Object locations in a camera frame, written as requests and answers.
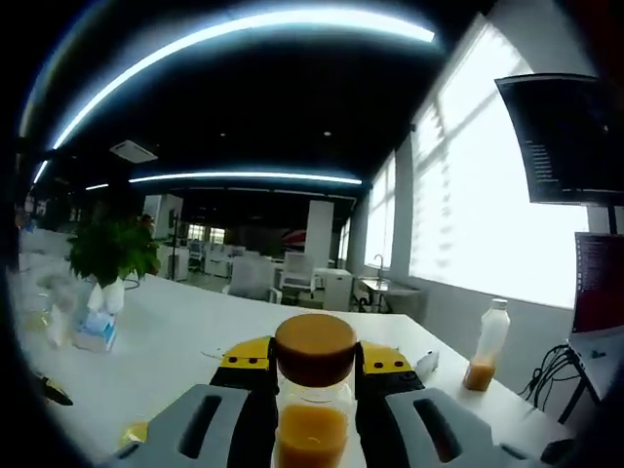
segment tissue box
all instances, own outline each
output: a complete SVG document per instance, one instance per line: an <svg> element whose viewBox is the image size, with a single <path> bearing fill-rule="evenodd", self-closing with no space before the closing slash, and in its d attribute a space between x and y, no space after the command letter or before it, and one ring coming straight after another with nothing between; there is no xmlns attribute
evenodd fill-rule
<svg viewBox="0 0 624 468"><path fill-rule="evenodd" d="M110 350L117 334L115 322L114 315L90 312L76 326L74 345L99 353Z"/></svg>

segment juice bottle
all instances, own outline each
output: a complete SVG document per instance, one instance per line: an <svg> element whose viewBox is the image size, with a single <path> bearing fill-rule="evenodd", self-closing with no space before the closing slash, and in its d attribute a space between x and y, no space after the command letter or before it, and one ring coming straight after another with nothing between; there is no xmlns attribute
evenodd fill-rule
<svg viewBox="0 0 624 468"><path fill-rule="evenodd" d="M355 410L347 377L355 334L340 319L305 314L275 333L280 383L276 434L277 468L336 468Z"/></svg>
<svg viewBox="0 0 624 468"><path fill-rule="evenodd" d="M496 361L505 344L510 320L507 301L493 299L489 310L481 319L481 336L477 352L470 360L464 376L464 386L469 390L485 392L496 372Z"/></svg>

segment faucet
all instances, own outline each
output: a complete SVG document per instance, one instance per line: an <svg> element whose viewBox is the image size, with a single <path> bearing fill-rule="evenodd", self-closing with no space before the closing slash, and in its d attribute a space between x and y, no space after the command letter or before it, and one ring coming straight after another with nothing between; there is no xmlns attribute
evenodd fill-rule
<svg viewBox="0 0 624 468"><path fill-rule="evenodd" d="M383 255L381 253L378 253L377 255L375 255L372 259L373 260L377 260L377 257L381 258L381 262L380 262L380 266L379 266L379 271L377 272L377 281L381 282L381 272L383 271Z"/></svg>

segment white window blind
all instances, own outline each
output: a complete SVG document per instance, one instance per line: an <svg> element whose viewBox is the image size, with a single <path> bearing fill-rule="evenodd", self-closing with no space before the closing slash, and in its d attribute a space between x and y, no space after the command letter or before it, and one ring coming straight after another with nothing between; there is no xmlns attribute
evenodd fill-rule
<svg viewBox="0 0 624 468"><path fill-rule="evenodd" d="M349 251L349 231L351 230L351 219L347 219L346 224L340 231L340 247L338 249L338 258L341 260L347 259Z"/></svg>
<svg viewBox="0 0 624 468"><path fill-rule="evenodd" d="M389 267L392 257L392 236L394 234L394 197L396 185L396 164L394 152L383 166L372 184L369 200L369 218L365 264L379 268L383 255L383 267Z"/></svg>
<svg viewBox="0 0 624 468"><path fill-rule="evenodd" d="M218 227L211 227L210 242L211 244L223 244L225 240L225 229L219 229Z"/></svg>
<svg viewBox="0 0 624 468"><path fill-rule="evenodd" d="M205 226L202 226L200 224L188 225L188 238L189 239L197 239L197 240L203 241L205 232L206 232Z"/></svg>
<svg viewBox="0 0 624 468"><path fill-rule="evenodd" d="M574 232L587 231L587 210L528 201L520 147L493 82L526 73L527 63L487 24L425 104L413 139L409 273L572 307Z"/></svg>

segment potted plant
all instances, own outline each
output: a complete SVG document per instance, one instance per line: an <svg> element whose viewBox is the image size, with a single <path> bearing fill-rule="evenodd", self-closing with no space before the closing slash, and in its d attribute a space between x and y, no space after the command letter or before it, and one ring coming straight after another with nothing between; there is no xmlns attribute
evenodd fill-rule
<svg viewBox="0 0 624 468"><path fill-rule="evenodd" d="M105 305L108 313L116 314L123 307L123 280L132 273L142 279L159 267L157 246L149 230L135 221L82 225L69 243L73 272L96 282L90 309Z"/></svg>

